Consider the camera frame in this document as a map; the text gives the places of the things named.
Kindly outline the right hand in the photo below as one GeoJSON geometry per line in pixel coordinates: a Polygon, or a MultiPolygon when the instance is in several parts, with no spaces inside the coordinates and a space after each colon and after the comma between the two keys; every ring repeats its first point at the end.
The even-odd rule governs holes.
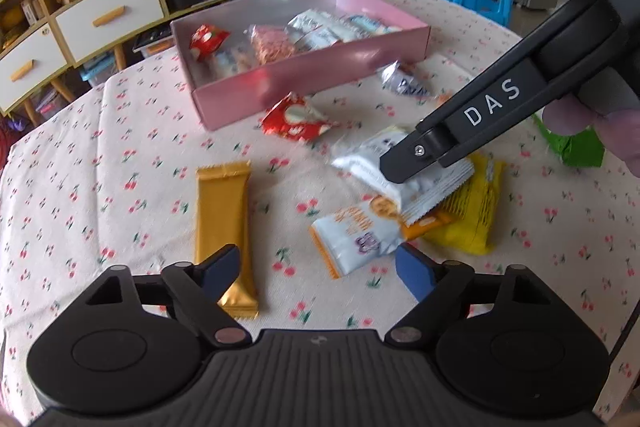
{"type": "Polygon", "coordinates": [[[542,111],[544,124],[555,134],[573,135],[591,127],[604,147],[623,161],[634,175],[640,173],[640,115],[638,109],[600,116],[573,95],[548,104],[542,111]]]}

